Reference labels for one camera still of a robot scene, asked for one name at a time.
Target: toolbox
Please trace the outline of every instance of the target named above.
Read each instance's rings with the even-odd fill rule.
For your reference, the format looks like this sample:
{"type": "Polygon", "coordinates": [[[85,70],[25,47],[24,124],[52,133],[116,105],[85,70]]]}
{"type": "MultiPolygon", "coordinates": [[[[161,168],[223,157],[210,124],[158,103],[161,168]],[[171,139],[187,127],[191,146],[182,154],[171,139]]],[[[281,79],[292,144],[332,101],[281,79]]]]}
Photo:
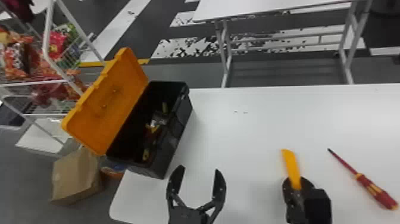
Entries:
{"type": "Polygon", "coordinates": [[[151,81],[130,48],[107,63],[61,127],[97,155],[163,179],[192,112],[184,82],[151,81]]]}

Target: brown cardboard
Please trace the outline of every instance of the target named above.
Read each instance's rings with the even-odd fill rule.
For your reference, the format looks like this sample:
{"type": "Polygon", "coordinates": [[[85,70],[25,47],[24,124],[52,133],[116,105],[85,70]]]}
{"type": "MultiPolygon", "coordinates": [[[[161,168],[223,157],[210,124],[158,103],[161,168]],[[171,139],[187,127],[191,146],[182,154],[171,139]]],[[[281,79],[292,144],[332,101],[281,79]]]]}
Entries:
{"type": "Polygon", "coordinates": [[[51,202],[67,205],[103,189],[98,158],[82,148],[57,160],[53,165],[51,202]]]}

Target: yellow handle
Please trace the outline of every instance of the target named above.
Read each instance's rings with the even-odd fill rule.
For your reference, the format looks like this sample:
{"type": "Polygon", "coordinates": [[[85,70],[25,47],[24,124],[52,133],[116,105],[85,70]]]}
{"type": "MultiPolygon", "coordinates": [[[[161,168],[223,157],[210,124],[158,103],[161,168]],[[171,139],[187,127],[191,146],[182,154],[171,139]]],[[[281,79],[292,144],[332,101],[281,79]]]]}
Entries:
{"type": "Polygon", "coordinates": [[[295,190],[301,190],[301,176],[299,169],[297,168],[296,155],[291,150],[287,149],[282,149],[282,155],[285,160],[286,170],[292,188],[295,190]]]}

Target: yellow toolbox lid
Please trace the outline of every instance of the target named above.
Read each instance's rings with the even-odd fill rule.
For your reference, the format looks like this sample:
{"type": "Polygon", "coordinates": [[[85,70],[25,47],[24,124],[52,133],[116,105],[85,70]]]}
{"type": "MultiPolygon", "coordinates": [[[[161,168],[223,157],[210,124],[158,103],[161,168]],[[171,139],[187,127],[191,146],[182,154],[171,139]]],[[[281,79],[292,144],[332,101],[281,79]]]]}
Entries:
{"type": "Polygon", "coordinates": [[[104,155],[147,84],[133,51],[122,48],[62,120],[61,127],[95,154],[104,155]]]}

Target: red screwdriver handle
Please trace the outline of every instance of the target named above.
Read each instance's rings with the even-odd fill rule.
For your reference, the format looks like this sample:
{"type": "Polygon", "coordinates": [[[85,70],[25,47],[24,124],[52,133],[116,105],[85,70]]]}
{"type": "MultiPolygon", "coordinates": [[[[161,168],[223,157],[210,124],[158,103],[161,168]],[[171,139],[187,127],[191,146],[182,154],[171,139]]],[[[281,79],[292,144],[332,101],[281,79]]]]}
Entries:
{"type": "Polygon", "coordinates": [[[381,205],[390,210],[398,208],[397,202],[386,191],[380,189],[362,173],[357,173],[355,178],[381,205]]]}

